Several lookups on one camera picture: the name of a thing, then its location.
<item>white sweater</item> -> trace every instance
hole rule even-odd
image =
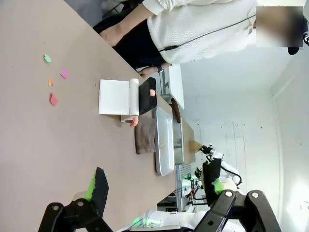
[[[147,19],[151,38],[160,51],[255,15],[256,0],[145,0],[155,15]],[[185,63],[239,51],[255,41],[255,17],[203,36],[176,49],[162,51],[167,63]]]

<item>paper scrap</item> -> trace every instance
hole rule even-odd
[[[49,83],[48,83],[49,86],[54,86],[54,80],[52,78],[49,78]]]
[[[46,63],[52,62],[52,59],[51,59],[50,56],[47,55],[47,54],[44,54],[44,60],[46,61]]]
[[[138,124],[138,122],[139,122],[139,117],[136,116],[133,118],[132,122],[130,123],[130,126],[135,127]]]
[[[66,69],[62,70],[62,72],[60,73],[60,75],[66,79],[68,77],[68,71]]]
[[[53,93],[51,93],[49,101],[53,106],[56,106],[58,104],[58,99],[55,97]]]

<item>paper towel roll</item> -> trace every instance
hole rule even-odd
[[[139,110],[139,80],[130,80],[130,116],[140,115]]]

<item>white tray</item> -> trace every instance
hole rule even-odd
[[[171,116],[160,107],[157,107],[153,113],[157,122],[154,139],[156,171],[165,176],[174,171],[175,167],[173,122]]]

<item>brown towel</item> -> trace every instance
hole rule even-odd
[[[156,120],[147,116],[139,116],[135,127],[135,148],[137,154],[155,152]]]

